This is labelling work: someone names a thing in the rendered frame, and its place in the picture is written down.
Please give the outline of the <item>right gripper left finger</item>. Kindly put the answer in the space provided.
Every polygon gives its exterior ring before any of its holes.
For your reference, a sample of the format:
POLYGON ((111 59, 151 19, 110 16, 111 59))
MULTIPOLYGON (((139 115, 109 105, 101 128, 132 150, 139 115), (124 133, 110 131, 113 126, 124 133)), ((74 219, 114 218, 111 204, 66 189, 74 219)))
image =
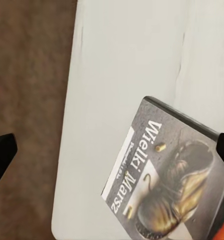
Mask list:
POLYGON ((13 133, 0 136, 0 180, 17 152, 17 142, 13 133))

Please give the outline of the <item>hardback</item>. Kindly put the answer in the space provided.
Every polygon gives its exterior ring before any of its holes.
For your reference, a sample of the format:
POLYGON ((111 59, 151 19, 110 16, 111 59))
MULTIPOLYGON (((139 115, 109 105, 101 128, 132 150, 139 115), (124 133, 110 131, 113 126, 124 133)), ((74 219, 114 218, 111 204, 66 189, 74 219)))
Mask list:
POLYGON ((102 198, 132 240, 224 240, 220 133, 145 96, 102 198))

